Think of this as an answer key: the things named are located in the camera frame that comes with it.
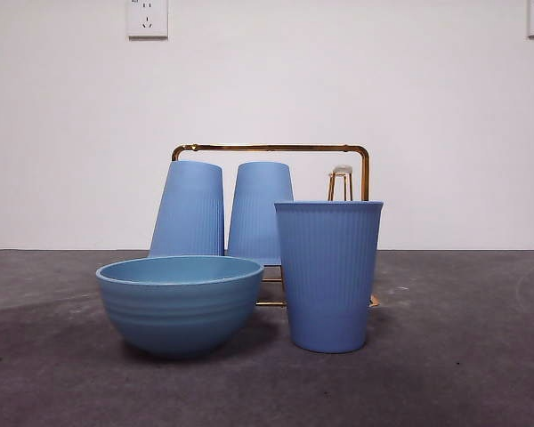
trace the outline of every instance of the blue cup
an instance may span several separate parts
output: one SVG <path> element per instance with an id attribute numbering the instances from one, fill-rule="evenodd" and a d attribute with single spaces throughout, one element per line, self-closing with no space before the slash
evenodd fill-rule
<path id="1" fill-rule="evenodd" d="M 382 202 L 276 203 L 291 339 L 325 353 L 366 339 Z"/>
<path id="2" fill-rule="evenodd" d="M 293 200 L 291 173 L 277 162 L 240 165 L 231 209 L 228 255 L 280 265 L 274 202 Z"/>
<path id="3" fill-rule="evenodd" d="M 174 161 L 168 169 L 149 257 L 223 255 L 222 168 Z"/>

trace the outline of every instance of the cup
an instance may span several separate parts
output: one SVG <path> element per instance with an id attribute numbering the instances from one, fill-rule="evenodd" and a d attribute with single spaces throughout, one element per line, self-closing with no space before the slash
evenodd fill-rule
<path id="1" fill-rule="evenodd" d="M 170 164 L 149 257 L 223 255 L 222 168 Z"/>
<path id="2" fill-rule="evenodd" d="M 293 200 L 288 166 L 277 162 L 240 165 L 231 209 L 228 255 L 262 265 L 280 265 L 276 201 Z"/>
<path id="3" fill-rule="evenodd" d="M 291 339 L 342 353 L 366 339 L 382 202 L 275 203 Z"/>

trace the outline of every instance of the floor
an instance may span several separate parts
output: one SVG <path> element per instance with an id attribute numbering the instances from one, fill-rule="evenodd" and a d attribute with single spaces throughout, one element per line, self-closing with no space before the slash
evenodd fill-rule
<path id="1" fill-rule="evenodd" d="M 94 271 L 145 255 L 0 251 L 0 427 L 534 427 L 534 252 L 380 252 L 361 350 L 301 350 L 262 307 L 183 362 L 103 312 Z"/>

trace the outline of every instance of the blue bowl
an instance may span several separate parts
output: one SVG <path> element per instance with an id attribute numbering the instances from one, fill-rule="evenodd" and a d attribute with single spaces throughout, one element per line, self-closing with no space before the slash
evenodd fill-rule
<path id="1" fill-rule="evenodd" d="M 97 270 L 113 326 L 160 357 L 208 353 L 243 327 L 255 308 L 263 266 L 229 256 L 169 256 Z"/>

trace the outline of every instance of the metal rod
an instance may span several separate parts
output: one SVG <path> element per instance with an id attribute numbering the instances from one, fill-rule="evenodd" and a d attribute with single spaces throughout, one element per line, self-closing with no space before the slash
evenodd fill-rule
<path id="1" fill-rule="evenodd" d="M 269 307 L 287 307 L 287 303 L 283 301 L 258 301 L 255 305 L 269 306 Z"/>
<path id="2" fill-rule="evenodd" d="M 354 192 L 352 191 L 352 174 L 348 173 L 348 178 L 350 179 L 350 200 L 354 200 Z"/>
<path id="3" fill-rule="evenodd" d="M 178 160 L 183 151 L 338 151 L 355 152 L 361 157 L 361 195 L 362 200 L 369 198 L 370 159 L 364 147 L 360 145 L 181 145 L 172 153 L 172 160 Z"/>
<path id="4" fill-rule="evenodd" d="M 328 177 L 330 178 L 330 181 L 328 182 L 328 201 L 330 201 L 332 200 L 332 173 L 330 173 Z"/>

